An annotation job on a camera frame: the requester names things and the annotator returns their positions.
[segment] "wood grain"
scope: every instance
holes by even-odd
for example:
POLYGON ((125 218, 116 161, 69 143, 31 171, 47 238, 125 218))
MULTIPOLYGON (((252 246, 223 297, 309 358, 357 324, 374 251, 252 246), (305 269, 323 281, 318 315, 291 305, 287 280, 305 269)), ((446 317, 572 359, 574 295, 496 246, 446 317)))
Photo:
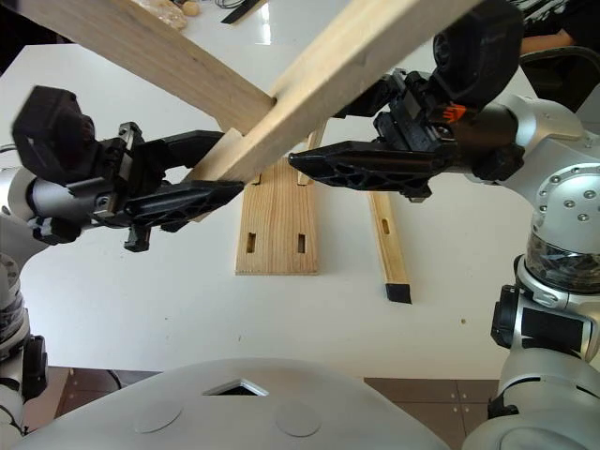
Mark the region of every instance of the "wood grain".
POLYGON ((244 190, 237 275, 315 275, 314 184, 298 186, 285 158, 244 190))
POLYGON ((202 180, 248 182, 478 0, 354 0, 272 90, 275 106, 227 153, 193 170, 202 180))
POLYGON ((15 3, 23 16, 214 116, 223 129, 247 133, 273 106, 262 90, 130 0, 15 3))
MULTIPOLYGON (((320 124, 317 129, 315 129, 312 133, 308 135, 307 139, 307 150, 313 150, 318 148, 321 145, 321 141, 323 140, 323 134, 325 133, 325 128, 327 127, 327 121, 320 124)), ((310 182, 310 178, 304 175, 301 172, 298 172, 298 185, 306 186, 310 182)))
POLYGON ((391 194, 369 192, 367 195, 388 299, 394 302, 411 303, 410 283, 404 267, 398 227, 390 201, 391 194))

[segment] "black end cap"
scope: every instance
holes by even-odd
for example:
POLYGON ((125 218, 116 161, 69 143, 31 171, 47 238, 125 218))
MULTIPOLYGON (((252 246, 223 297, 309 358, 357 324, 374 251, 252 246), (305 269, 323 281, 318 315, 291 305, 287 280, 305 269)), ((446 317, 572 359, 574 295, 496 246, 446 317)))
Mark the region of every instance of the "black end cap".
POLYGON ((387 291, 387 299, 390 302, 413 304, 410 284, 386 283, 385 290, 387 291))

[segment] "table surface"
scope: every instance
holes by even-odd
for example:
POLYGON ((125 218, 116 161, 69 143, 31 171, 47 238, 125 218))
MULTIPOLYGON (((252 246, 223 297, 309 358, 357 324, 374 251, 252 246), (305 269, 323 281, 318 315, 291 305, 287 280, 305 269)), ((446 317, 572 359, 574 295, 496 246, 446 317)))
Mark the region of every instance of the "table surface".
MULTIPOLYGON (((202 2, 184 33, 268 89, 345 3, 273 0, 230 26, 219 23, 229 11, 202 2)), ((400 65, 432 70, 429 46, 400 65)), ((99 138, 130 120, 146 139, 218 129, 203 112, 77 45, 32 46, 0 78, 0 143, 10 142, 10 124, 35 84, 76 93, 99 138)), ((522 72, 507 92, 533 95, 522 72)), ((370 120, 332 120, 323 143, 374 135, 370 120)), ((4 167, 15 162, 0 159, 4 167)), ((422 204, 393 196, 413 305, 385 297, 366 194, 318 186, 318 276, 234 275, 240 196, 175 235, 153 232, 142 254, 122 248, 125 230, 93 230, 38 254, 22 273, 33 331, 47 339, 57 366, 164 370, 275 356, 357 376, 497 378, 506 351, 489 327, 525 248, 531 208, 462 175, 440 175, 431 188, 422 204)))

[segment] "cable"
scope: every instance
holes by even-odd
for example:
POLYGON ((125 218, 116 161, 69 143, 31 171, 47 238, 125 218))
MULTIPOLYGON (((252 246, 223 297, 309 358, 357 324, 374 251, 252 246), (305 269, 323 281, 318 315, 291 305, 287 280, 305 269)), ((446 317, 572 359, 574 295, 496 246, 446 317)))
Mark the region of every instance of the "cable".
POLYGON ((8 143, 7 145, 0 145, 0 153, 10 152, 16 150, 17 146, 14 143, 8 143))
POLYGON ((215 5, 223 9, 234 9, 244 3, 244 0, 215 0, 215 5))
POLYGON ((109 372, 109 375, 111 375, 112 379, 116 383, 117 389, 119 389, 119 390, 123 389, 123 384, 121 383, 121 379, 116 374, 116 372, 114 370, 110 370, 109 368, 107 368, 106 371, 109 372))

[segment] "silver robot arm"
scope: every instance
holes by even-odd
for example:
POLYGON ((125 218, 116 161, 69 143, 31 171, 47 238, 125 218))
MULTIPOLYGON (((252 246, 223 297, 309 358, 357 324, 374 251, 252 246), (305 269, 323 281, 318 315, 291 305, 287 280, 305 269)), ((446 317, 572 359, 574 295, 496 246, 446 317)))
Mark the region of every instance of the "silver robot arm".
POLYGON ((598 448, 600 140, 557 103, 505 106, 525 164, 500 184, 532 204, 532 232, 494 314, 492 336, 510 353, 491 420, 463 448, 598 448))

